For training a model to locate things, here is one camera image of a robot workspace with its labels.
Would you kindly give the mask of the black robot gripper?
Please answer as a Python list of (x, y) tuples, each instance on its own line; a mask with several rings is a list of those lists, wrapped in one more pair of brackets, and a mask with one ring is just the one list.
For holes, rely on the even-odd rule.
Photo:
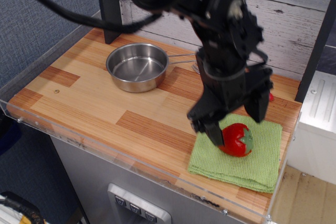
[(187, 114), (195, 132), (205, 132), (215, 146), (224, 146), (219, 121), (227, 114), (244, 106), (246, 112), (257, 123), (264, 120), (269, 103), (272, 69), (266, 67), (268, 56), (254, 49), (261, 63), (247, 66), (239, 59), (236, 69), (224, 73), (219, 65), (212, 67), (206, 60), (206, 51), (199, 49), (196, 62), (203, 83), (203, 94)]

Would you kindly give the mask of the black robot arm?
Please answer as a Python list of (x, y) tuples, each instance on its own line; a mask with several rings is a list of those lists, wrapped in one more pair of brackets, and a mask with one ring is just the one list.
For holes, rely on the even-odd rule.
[(268, 57), (258, 50), (262, 28), (245, 0), (132, 0), (152, 12), (175, 13), (190, 21), (202, 43), (196, 62), (203, 94), (187, 117), (196, 132), (216, 146), (225, 144), (219, 122), (243, 106), (256, 121), (267, 111), (272, 88)]

